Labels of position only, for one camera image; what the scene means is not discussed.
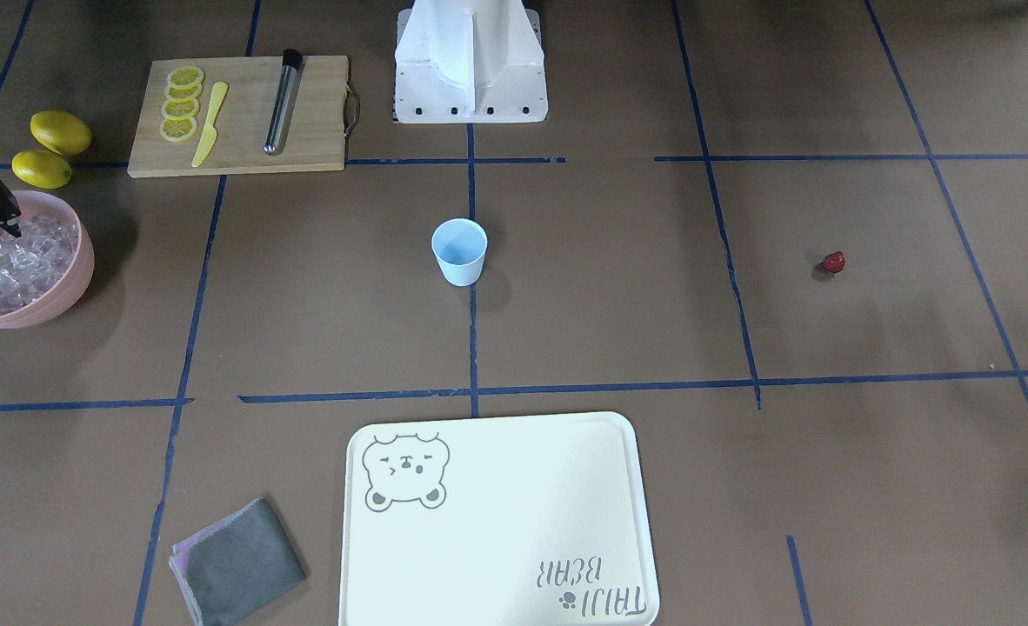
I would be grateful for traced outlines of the clear ice cubes pile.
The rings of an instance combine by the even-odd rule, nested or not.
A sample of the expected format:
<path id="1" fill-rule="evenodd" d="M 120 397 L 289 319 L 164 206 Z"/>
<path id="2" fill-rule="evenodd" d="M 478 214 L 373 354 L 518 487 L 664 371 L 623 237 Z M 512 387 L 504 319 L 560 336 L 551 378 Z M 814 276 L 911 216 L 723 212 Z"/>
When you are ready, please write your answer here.
<path id="1" fill-rule="evenodd" d="M 56 214 L 20 223 L 20 237 L 0 233 L 0 316 L 45 296 L 79 250 L 79 226 Z"/>

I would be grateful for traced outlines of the light blue plastic cup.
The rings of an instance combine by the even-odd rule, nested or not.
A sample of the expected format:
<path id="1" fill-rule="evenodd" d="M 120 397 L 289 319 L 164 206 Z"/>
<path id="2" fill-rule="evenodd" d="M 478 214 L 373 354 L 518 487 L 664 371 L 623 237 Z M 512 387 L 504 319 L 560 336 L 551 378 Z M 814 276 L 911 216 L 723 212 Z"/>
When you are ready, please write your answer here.
<path id="1" fill-rule="evenodd" d="M 488 249 L 486 231 L 473 219 L 447 219 L 431 235 L 431 252 L 438 268 L 458 288 L 467 288 L 481 277 Z"/>

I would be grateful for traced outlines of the lower yellow lemon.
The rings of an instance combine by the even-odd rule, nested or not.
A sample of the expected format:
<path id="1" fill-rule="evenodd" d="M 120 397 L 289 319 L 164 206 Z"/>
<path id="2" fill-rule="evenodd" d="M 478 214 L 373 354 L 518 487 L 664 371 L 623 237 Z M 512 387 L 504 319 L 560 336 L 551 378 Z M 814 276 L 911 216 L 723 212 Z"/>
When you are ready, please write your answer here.
<path id="1" fill-rule="evenodd" d="M 10 170 L 20 181 L 42 190 L 56 190 L 72 181 L 72 167 L 49 150 L 24 150 L 10 159 Z"/>

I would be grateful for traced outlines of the yellow lemon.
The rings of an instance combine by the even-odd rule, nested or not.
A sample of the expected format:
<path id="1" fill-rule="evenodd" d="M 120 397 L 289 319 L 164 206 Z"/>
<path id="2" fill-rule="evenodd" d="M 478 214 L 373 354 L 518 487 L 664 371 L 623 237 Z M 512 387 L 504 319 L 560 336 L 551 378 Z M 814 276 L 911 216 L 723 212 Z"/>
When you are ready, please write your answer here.
<path id="1" fill-rule="evenodd" d="M 66 110 L 42 110 L 30 116 L 30 134 L 47 150 L 72 157 L 91 146 L 91 128 Z"/>
<path id="2" fill-rule="evenodd" d="M 10 159 L 10 170 L 20 181 L 42 190 L 56 190 L 72 181 L 72 167 L 49 150 L 24 150 Z"/>

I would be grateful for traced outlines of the upper yellow lemon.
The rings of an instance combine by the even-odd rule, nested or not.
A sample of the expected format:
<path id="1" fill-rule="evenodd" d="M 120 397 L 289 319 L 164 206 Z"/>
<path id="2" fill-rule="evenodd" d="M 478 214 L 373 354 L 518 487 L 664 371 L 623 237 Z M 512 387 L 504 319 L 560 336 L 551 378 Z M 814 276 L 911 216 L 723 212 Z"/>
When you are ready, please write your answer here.
<path id="1" fill-rule="evenodd" d="M 30 116 L 30 134 L 47 150 L 72 157 L 91 146 L 91 128 L 66 110 L 42 110 Z"/>

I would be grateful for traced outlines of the pink bowl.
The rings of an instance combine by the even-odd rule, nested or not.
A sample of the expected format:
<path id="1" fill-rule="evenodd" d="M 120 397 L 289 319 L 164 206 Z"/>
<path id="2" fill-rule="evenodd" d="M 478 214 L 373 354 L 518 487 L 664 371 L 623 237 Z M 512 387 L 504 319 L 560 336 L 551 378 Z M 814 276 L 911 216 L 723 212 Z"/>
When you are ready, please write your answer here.
<path id="1" fill-rule="evenodd" d="M 45 296 L 24 306 L 12 314 L 0 316 L 0 329 L 15 330 L 29 328 L 53 320 L 80 300 L 82 294 L 89 288 L 94 272 L 94 250 L 91 237 L 85 229 L 79 214 L 62 198 L 40 191 L 17 191 L 16 196 L 21 209 L 20 223 L 29 221 L 42 214 L 56 214 L 69 219 L 79 226 L 79 250 L 64 277 Z"/>

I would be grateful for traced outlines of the lemon slice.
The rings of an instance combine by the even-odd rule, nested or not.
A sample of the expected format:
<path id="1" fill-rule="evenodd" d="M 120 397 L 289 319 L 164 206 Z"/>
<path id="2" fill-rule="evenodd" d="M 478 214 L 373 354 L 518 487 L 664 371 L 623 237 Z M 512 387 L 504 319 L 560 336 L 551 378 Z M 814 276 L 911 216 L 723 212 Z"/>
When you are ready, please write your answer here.
<path id="1" fill-rule="evenodd" d="M 172 89 L 190 89 L 204 81 L 204 69 L 197 66 L 177 67 L 169 71 L 166 83 Z"/>
<path id="2" fill-rule="evenodd" d="M 170 103 L 195 102 L 203 93 L 203 84 L 169 84 L 166 88 L 166 100 Z"/>
<path id="3" fill-rule="evenodd" d="M 159 134 L 169 143 L 181 143 L 193 138 L 197 133 L 195 117 L 164 118 Z"/>
<path id="4" fill-rule="evenodd" d="M 163 118 L 168 120 L 191 119 L 196 117 L 198 111 L 200 111 L 200 103 L 196 97 L 184 100 L 166 99 L 163 108 L 161 108 Z"/>

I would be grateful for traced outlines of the yellow plastic knife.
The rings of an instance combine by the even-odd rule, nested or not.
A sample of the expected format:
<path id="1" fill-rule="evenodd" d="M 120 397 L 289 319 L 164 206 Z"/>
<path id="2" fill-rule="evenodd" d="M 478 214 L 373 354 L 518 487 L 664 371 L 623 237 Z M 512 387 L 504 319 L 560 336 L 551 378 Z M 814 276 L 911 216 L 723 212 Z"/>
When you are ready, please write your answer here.
<path id="1" fill-rule="evenodd" d="M 208 155 L 211 154 L 213 147 L 216 145 L 216 141 L 218 140 L 216 122 L 228 93 L 229 85 L 226 82 L 215 82 L 211 86 L 208 108 L 205 111 L 204 126 L 200 131 L 201 136 L 190 162 L 191 168 L 204 165 L 205 159 L 208 158 Z"/>

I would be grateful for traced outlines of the wooden cutting board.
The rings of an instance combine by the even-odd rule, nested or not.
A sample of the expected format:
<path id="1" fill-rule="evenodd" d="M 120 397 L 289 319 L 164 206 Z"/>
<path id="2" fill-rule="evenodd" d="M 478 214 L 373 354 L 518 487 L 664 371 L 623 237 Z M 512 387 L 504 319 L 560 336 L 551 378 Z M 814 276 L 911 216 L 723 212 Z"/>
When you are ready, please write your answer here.
<path id="1" fill-rule="evenodd" d="M 184 142 L 168 142 L 163 122 L 167 76 L 184 66 L 204 71 L 197 97 L 203 123 L 215 82 L 229 86 L 218 112 L 218 140 L 201 165 L 192 165 L 200 134 Z M 357 115 L 344 117 L 351 102 L 347 56 L 304 57 L 291 100 L 281 151 L 264 153 L 281 74 L 280 57 L 180 58 L 153 61 L 142 100 L 127 171 L 133 178 L 213 176 L 263 173 L 311 173 L 344 167 L 346 139 Z"/>

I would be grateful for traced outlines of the steel muddler black tip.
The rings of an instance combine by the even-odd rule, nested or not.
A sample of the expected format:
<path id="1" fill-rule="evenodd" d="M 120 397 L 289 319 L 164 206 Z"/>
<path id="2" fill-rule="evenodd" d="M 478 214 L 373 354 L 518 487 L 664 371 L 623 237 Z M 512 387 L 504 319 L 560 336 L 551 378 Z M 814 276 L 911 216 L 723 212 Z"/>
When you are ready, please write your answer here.
<path id="1" fill-rule="evenodd" d="M 277 84 L 276 102 L 269 119 L 263 152 L 276 157 L 281 154 L 286 143 L 292 107 L 298 90 L 304 56 L 297 49 L 284 49 L 281 56 L 281 70 Z"/>

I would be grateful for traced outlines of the folded grey cloth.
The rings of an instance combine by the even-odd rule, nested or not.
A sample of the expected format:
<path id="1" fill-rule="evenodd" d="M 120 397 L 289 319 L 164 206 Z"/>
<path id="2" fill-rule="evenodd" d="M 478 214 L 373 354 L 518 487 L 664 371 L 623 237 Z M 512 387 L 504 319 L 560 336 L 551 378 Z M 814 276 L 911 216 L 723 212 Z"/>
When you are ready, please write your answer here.
<path id="1" fill-rule="evenodd" d="M 238 625 L 308 577 L 266 496 L 173 544 L 168 566 L 193 625 Z"/>

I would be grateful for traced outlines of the cream bear tray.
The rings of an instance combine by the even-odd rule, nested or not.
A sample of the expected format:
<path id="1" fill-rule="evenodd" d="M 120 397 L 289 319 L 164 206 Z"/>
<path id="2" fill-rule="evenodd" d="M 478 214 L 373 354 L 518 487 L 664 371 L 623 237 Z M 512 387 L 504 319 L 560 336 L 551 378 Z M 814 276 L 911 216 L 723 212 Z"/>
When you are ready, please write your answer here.
<path id="1" fill-rule="evenodd" d="M 636 431 L 617 412 L 350 438 L 342 625 L 652 625 L 660 609 Z"/>

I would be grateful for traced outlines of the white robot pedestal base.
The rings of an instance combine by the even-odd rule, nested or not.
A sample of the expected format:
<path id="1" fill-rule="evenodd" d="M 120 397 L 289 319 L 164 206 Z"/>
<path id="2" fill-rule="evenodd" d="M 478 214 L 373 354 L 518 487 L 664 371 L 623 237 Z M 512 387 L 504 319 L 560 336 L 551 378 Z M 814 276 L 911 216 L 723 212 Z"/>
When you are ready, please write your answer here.
<path id="1" fill-rule="evenodd" d="M 398 12 L 392 118 L 402 124 L 541 123 L 541 23 L 522 1 L 415 1 Z"/>

